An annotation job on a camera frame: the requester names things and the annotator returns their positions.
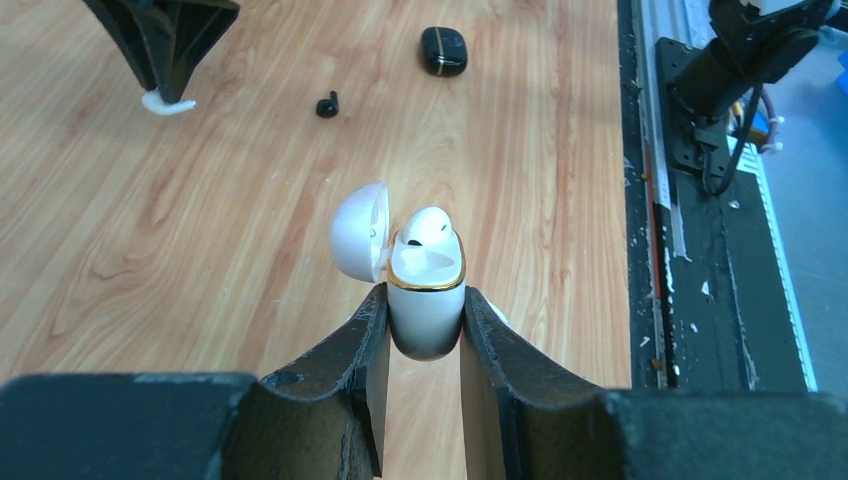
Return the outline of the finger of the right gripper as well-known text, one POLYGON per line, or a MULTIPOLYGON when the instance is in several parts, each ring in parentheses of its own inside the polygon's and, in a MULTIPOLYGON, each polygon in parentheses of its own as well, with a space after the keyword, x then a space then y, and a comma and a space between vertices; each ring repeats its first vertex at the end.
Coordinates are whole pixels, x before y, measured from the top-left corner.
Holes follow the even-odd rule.
POLYGON ((145 91, 183 100, 195 69, 237 20, 234 1, 86 0, 145 91))

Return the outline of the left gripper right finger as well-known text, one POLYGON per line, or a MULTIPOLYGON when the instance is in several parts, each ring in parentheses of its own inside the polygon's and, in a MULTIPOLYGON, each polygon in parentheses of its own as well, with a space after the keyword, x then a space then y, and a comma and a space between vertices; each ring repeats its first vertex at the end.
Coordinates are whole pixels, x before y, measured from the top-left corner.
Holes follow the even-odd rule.
POLYGON ((843 479, 847 403, 824 393, 605 389, 476 288, 459 342, 471 479, 843 479))

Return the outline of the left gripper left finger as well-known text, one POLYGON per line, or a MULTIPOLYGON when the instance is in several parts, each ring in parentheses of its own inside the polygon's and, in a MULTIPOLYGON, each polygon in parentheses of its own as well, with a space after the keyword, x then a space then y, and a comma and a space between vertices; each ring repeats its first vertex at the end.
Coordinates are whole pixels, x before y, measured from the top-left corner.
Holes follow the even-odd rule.
POLYGON ((21 375, 1 389, 5 479, 374 479, 383 473, 385 284, 284 367, 21 375))

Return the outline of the white earbud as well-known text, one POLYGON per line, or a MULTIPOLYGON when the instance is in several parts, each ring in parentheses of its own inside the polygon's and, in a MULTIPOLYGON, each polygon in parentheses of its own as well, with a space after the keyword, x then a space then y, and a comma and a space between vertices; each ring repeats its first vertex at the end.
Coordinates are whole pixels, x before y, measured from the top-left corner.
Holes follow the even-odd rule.
POLYGON ((447 241, 452 235, 452 221, 441 207, 428 206, 413 213, 402 240, 406 245, 429 246, 447 241))
POLYGON ((141 97, 142 106, 158 116, 173 116, 193 110, 197 102, 193 99, 177 102, 166 101, 158 89, 145 92, 141 97))

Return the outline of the white earbud charging case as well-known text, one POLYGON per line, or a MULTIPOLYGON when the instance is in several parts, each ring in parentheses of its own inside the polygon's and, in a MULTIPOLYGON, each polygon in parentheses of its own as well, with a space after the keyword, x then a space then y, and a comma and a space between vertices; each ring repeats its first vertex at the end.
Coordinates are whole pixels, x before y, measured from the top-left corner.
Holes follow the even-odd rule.
POLYGON ((386 183, 362 185, 336 209, 329 251, 336 267, 350 278, 377 283, 386 275, 394 344, 410 359, 433 361, 449 354, 459 338, 466 288, 464 246, 453 225, 445 242, 406 245, 405 226, 391 231, 386 183))

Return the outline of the black earbud case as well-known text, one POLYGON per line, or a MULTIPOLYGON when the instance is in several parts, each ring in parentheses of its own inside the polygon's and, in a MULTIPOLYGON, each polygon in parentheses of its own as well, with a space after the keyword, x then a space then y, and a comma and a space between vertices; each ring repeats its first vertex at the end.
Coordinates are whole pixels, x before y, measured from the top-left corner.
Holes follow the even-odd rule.
POLYGON ((465 38, 456 29, 429 26, 420 35, 420 59, 424 70, 430 75, 461 75, 469 61, 465 38))

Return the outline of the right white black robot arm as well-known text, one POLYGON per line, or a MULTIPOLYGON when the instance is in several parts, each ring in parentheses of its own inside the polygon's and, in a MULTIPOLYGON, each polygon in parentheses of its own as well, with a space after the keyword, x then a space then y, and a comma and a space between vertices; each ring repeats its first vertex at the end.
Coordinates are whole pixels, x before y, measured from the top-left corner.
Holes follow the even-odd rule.
MULTIPOLYGON (((195 107, 183 94, 198 64, 240 13, 234 1, 90 1, 144 89, 142 103, 160 116, 195 107)), ((712 1, 716 36, 673 76, 680 103, 717 117, 748 89, 782 79, 818 42, 832 16, 829 1, 798 1, 767 14, 750 2, 712 1)))

